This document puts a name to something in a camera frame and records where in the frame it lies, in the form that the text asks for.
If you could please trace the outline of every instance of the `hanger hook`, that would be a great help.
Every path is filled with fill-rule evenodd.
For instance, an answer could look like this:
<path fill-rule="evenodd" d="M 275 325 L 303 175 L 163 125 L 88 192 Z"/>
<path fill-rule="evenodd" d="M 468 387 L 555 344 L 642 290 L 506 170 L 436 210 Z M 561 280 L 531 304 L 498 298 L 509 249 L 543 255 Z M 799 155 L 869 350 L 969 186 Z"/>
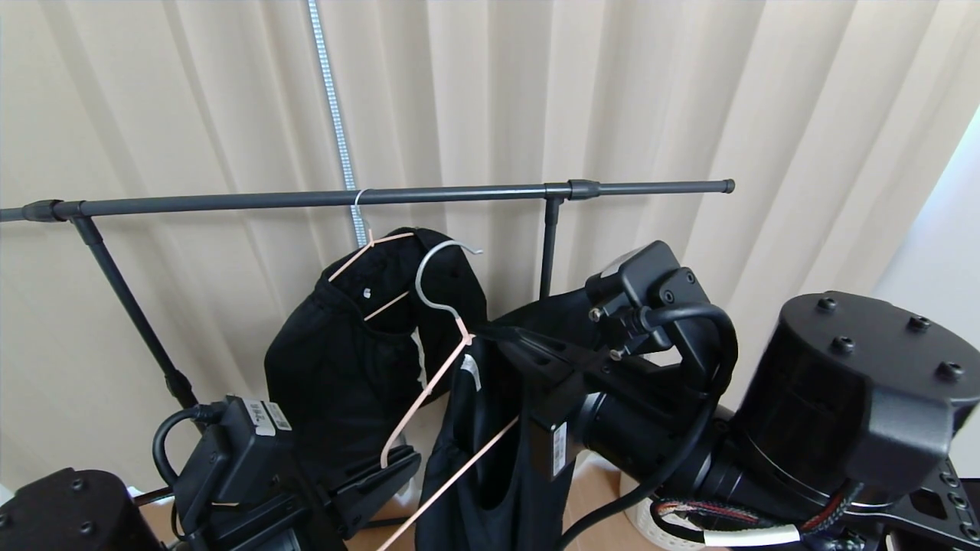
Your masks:
<path fill-rule="evenodd" d="M 361 191 L 358 191 L 357 196 L 354 197 L 354 209 L 358 211 L 358 216 L 361 218 L 361 224 L 364 225 L 365 231 L 370 231 L 370 224 L 368 223 L 368 219 L 361 214 L 361 205 L 358 205 L 358 201 L 361 200 L 361 196 L 365 194 L 365 191 L 368 191 L 369 189 L 369 187 L 366 187 Z"/>
<path fill-rule="evenodd" d="M 435 253 L 445 249 L 446 247 L 451 247 L 453 245 L 462 247 L 470 254 L 474 254 L 474 255 L 483 254 L 483 249 L 474 249 L 465 243 L 461 243 L 460 241 L 449 240 L 449 241 L 443 241 L 442 243 L 439 243 L 438 245 L 432 247 L 429 250 L 429 252 L 426 253 L 424 257 L 422 257 L 421 263 L 418 264 L 418 271 L 416 272 L 416 292 L 418 293 L 418 298 L 422 299 L 422 303 L 425 304 L 425 306 L 428 306 L 429 308 L 435 308 L 436 310 L 445 310 L 446 312 L 452 314 L 453 318 L 456 318 L 458 320 L 460 318 L 460 313 L 457 312 L 455 308 L 449 306 L 448 304 L 437 304 L 435 302 L 432 302 L 431 300 L 428 299 L 428 297 L 425 296 L 425 293 L 422 291 L 422 274 L 425 272 L 425 265 L 428 264 L 429 259 L 431 259 L 432 256 L 435 255 Z"/>

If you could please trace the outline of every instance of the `curtain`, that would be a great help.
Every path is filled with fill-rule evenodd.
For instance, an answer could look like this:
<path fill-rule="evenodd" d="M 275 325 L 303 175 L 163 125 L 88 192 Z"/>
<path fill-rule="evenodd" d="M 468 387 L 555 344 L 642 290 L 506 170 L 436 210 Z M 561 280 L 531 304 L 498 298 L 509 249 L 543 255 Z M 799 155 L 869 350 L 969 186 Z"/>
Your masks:
<path fill-rule="evenodd" d="M 870 292 L 980 103 L 974 2 L 320 2 L 361 188 L 732 177 L 731 195 L 566 203 L 553 292 L 654 239 L 739 330 L 737 406 L 780 305 Z M 304 2 L 0 5 L 4 207 L 342 189 Z M 542 201 L 364 207 L 471 258 L 492 315 L 536 296 Z M 99 219 L 201 400 L 263 356 L 343 208 Z M 159 486 L 176 409 L 70 225 L 0 228 L 0 480 Z M 171 436 L 176 464 L 192 428 Z"/>

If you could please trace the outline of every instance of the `screw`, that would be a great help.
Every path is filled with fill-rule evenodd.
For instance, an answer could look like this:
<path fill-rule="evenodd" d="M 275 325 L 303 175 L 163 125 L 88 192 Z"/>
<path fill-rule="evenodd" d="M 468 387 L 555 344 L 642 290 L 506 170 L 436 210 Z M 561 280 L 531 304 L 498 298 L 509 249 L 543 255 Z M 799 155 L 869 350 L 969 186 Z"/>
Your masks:
<path fill-rule="evenodd" d="M 956 362 L 943 362 L 936 368 L 936 375 L 948 381 L 957 381 L 963 377 L 963 366 Z"/>
<path fill-rule="evenodd" d="M 959 529 L 963 530 L 963 535 L 970 538 L 971 541 L 980 541 L 980 532 L 970 525 L 959 525 Z"/>
<path fill-rule="evenodd" d="M 824 312 L 833 312 L 837 310 L 837 301 L 829 296 L 825 296 L 816 301 L 816 307 Z"/>
<path fill-rule="evenodd" d="M 922 316 L 912 316 L 908 319 L 908 328 L 917 333 L 925 332 L 931 325 L 932 322 Z"/>
<path fill-rule="evenodd" d="M 949 473 L 940 473 L 939 480 L 942 480 L 943 483 L 949 486 L 950 488 L 959 488 L 959 480 L 957 480 L 955 476 Z"/>
<path fill-rule="evenodd" d="M 956 505 L 959 509 L 966 509 L 966 500 L 960 497 L 958 494 L 950 492 L 950 502 Z"/>
<path fill-rule="evenodd" d="M 845 335 L 834 337 L 834 340 L 830 343 L 830 346 L 834 349 L 834 352 L 837 352 L 838 354 L 851 354 L 855 351 L 854 340 Z"/>

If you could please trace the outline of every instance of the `wooden floor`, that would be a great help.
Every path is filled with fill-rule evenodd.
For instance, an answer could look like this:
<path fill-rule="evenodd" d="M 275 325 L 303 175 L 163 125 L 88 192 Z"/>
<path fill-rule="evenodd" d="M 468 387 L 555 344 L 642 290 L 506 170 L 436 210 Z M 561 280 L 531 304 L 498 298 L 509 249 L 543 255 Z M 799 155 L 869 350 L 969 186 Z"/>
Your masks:
<path fill-rule="evenodd" d="M 575 474 L 575 480 L 568 493 L 568 502 L 564 509 L 565 528 L 596 507 L 609 503 L 618 495 L 619 471 L 610 471 L 598 464 L 582 466 Z M 173 539 L 170 528 L 170 506 L 150 505 L 143 507 L 142 511 L 161 539 L 164 541 Z M 378 518 L 407 516 L 410 513 L 392 506 L 382 510 Z M 347 542 L 347 547 L 350 551 L 375 551 L 396 529 L 396 526 L 391 526 L 361 530 Z M 415 549 L 414 541 L 415 530 L 410 527 L 389 549 L 412 551 Z M 568 546 L 569 551 L 596 549 L 658 551 L 660 548 L 644 538 L 624 514 L 619 514 L 593 526 Z"/>

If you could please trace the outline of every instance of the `clothing rack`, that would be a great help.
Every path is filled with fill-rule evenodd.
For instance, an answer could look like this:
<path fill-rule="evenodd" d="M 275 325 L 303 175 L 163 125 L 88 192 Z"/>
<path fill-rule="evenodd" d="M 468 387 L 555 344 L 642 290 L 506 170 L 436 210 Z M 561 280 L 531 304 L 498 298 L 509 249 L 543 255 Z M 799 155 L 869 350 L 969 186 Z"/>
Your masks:
<path fill-rule="evenodd" d="M 555 262 L 555 235 L 562 202 L 592 199 L 602 195 L 656 195 L 666 193 L 731 193 L 735 181 L 662 181 L 641 183 L 599 183 L 593 180 L 572 179 L 563 183 L 534 185 L 484 185 L 457 187 L 410 187 L 370 189 L 362 193 L 360 205 L 391 205 L 406 203 L 449 203 L 457 201 L 504 201 L 512 199 L 544 199 L 544 251 L 541 260 L 540 298 L 551 292 L 552 266 Z M 297 191 L 282 193 L 237 193 L 224 195 L 191 195 L 175 197 L 146 197 L 106 201 L 35 201 L 20 208 L 0 209 L 0 223 L 27 221 L 40 223 L 71 222 L 82 242 L 88 246 L 96 263 L 119 297 L 129 318 L 153 354 L 171 395 L 183 408 L 198 403 L 190 381 L 171 361 L 157 333 L 139 307 L 136 297 L 125 282 L 116 261 L 96 226 L 93 217 L 136 215 L 148 213 L 181 213 L 196 211 L 235 211 L 252 209 L 282 209 L 298 207 L 351 206 L 359 191 Z"/>

